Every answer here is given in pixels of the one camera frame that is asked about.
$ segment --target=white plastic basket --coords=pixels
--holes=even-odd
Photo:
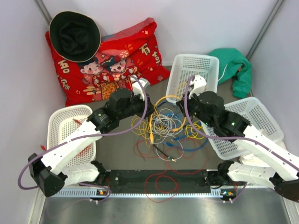
[[[226,104],[225,108],[228,111],[236,112],[248,119],[253,126],[260,130],[260,132],[270,140],[279,142],[284,138],[284,133],[280,129],[278,123],[257,98],[249,97],[240,99]],[[209,128],[204,124],[202,125],[208,135],[216,136],[212,128]],[[209,139],[209,141],[217,155],[223,160],[230,160],[250,153],[246,149],[238,147],[229,141],[212,139]]]
[[[179,54],[174,58],[171,73],[167,85],[166,96],[175,95],[183,97],[185,83],[191,75],[201,75],[206,80],[204,91],[217,92],[219,73],[219,60],[207,55]],[[178,99],[167,98],[170,103],[176,103]]]
[[[92,112],[92,109],[86,105],[69,106],[54,112],[48,124],[47,149],[61,143],[63,139],[68,137],[80,126],[74,119],[82,122],[92,114]],[[95,142],[93,142],[88,149],[85,149],[71,159],[67,166],[71,167],[91,162],[95,160],[95,155],[96,146]]]

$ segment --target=green fabric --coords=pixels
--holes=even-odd
[[[238,98],[245,98],[250,93],[252,86],[251,63],[234,48],[219,48],[210,52],[209,56],[219,59],[219,78],[218,85],[227,81],[231,77],[237,77],[238,80],[233,83],[233,95]]]

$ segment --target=red pillow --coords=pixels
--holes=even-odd
[[[154,35],[156,27],[154,19],[147,18],[103,37],[95,57],[85,63],[71,62],[58,55],[47,32],[57,77],[67,96],[65,106],[108,99],[119,87],[131,90],[130,76],[134,74],[151,85],[167,79],[170,72],[162,66]]]

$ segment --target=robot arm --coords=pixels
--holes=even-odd
[[[187,105],[184,110],[184,100],[177,102],[182,112],[189,113],[212,127],[219,137],[244,137],[262,143],[264,147],[248,140],[231,140],[256,157],[266,162],[270,167],[261,168],[243,165],[238,162],[225,161],[218,166],[220,179],[223,181],[244,181],[269,187],[281,196],[293,201],[299,200],[299,159],[285,151],[273,141],[262,135],[250,122],[241,115],[227,111],[223,98],[211,91],[203,92],[205,80],[197,75],[190,83]]]
[[[144,88],[149,86],[146,79],[141,78],[139,81]],[[63,142],[67,142],[67,144],[33,162],[29,166],[30,175],[45,196],[52,196],[62,187],[70,184],[94,181],[101,184],[106,170],[97,161],[76,167],[67,167],[66,165],[84,148],[102,138],[102,136],[94,135],[114,130],[122,119],[135,114],[141,116],[145,97],[148,99],[147,117],[153,113],[154,106],[150,103],[149,97],[144,95],[137,82],[133,84],[133,92],[125,88],[117,89],[111,94],[104,107],[95,110],[76,131],[64,139]],[[83,135],[92,136],[76,139]],[[36,154],[31,155],[28,161],[36,156]]]

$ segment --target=table surface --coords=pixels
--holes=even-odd
[[[217,93],[219,96],[224,98],[224,103],[230,103],[238,100],[238,98],[233,97],[232,92],[233,80],[230,79],[218,86]],[[151,102],[154,104],[161,97],[165,96],[168,80],[160,82],[154,86],[147,88],[146,92],[150,96]],[[93,110],[104,106],[106,100],[88,103],[86,105],[90,106]],[[132,117],[120,121],[120,126],[113,130],[113,132],[118,132],[121,130],[126,130],[131,127]],[[139,136],[133,132],[129,132],[123,135],[118,135],[115,137],[105,137],[96,142],[97,155],[96,160],[103,163],[105,169],[165,169],[165,161],[159,158],[144,159],[138,157],[134,154],[133,147],[138,141]],[[187,144],[191,147],[193,143],[191,140],[187,141]],[[149,148],[145,143],[140,143],[139,150],[141,153],[149,152]],[[216,169],[221,160],[216,152],[213,150],[211,144],[208,142],[206,144],[206,149],[200,149],[196,154],[190,159],[181,158],[177,162],[171,162],[170,165],[173,169],[199,169],[205,163],[206,157],[209,151],[209,160],[205,166],[206,169]],[[191,156],[192,152],[185,152],[184,156]],[[148,156],[155,156],[156,154],[152,152]],[[171,148],[168,151],[168,155],[173,158],[178,157],[178,152],[175,148]]]

